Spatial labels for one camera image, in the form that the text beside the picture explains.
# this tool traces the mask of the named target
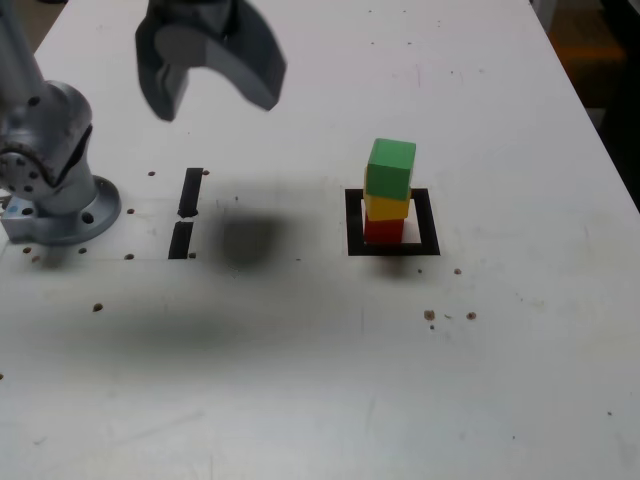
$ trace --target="white table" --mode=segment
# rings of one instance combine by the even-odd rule
[[[198,71],[157,121],[144,0],[72,1],[38,51],[136,213],[3,240],[0,478],[639,478],[640,221],[528,0],[258,7],[289,63],[268,114]],[[346,254],[376,137],[418,144],[442,251],[394,274]],[[188,167],[198,256],[168,261]],[[287,225],[269,268],[216,260],[223,212]]]

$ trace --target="wooden block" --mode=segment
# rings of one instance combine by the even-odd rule
[[[405,201],[411,184],[415,143],[378,138],[367,166],[368,195]]]
[[[390,244],[402,243],[404,219],[373,222],[367,215],[364,222],[364,243]]]
[[[367,169],[365,169],[364,191],[367,191]],[[384,220],[402,220],[409,216],[411,204],[411,189],[405,200],[393,200],[391,198],[376,197],[364,194],[364,204],[367,207],[367,215],[372,222]]]

